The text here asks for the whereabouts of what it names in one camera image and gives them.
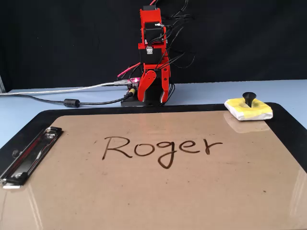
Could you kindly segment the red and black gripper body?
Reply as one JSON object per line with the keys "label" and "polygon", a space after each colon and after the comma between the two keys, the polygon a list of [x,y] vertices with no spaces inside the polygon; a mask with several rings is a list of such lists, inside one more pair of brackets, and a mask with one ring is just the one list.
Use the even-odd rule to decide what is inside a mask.
{"label": "red and black gripper body", "polygon": [[141,72],[145,72],[144,65],[150,65],[148,69],[161,69],[170,72],[166,44],[167,42],[155,42],[151,44],[150,48],[147,48],[147,44],[138,43],[141,65],[139,69]]}

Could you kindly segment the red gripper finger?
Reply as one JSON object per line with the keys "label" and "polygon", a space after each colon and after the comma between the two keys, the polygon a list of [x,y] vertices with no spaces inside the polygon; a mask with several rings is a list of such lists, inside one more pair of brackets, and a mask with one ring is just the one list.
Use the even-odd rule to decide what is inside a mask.
{"label": "red gripper finger", "polygon": [[160,67],[161,70],[161,85],[163,92],[161,94],[160,103],[166,103],[169,94],[169,78],[170,78],[170,67]]}
{"label": "red gripper finger", "polygon": [[145,92],[154,82],[155,78],[156,78],[156,73],[154,70],[149,70],[142,75],[138,86],[138,100],[140,102],[144,101]]}

